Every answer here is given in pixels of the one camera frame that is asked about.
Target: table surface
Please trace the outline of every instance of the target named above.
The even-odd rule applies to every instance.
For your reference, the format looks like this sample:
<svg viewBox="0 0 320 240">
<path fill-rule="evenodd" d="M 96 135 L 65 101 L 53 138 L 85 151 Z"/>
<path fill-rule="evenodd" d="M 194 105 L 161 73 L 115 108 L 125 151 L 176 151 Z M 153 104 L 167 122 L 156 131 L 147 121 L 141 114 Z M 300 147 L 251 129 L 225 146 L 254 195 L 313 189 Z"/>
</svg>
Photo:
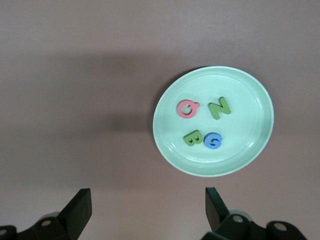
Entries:
<svg viewBox="0 0 320 240">
<path fill-rule="evenodd" d="M 91 188 L 80 240 L 199 240 L 205 187 L 265 227 L 320 236 L 320 1 L 2 1 L 0 226 L 22 231 Z M 274 105 L 272 136 L 245 168 L 180 172 L 152 117 L 181 75 L 230 66 Z"/>
</svg>

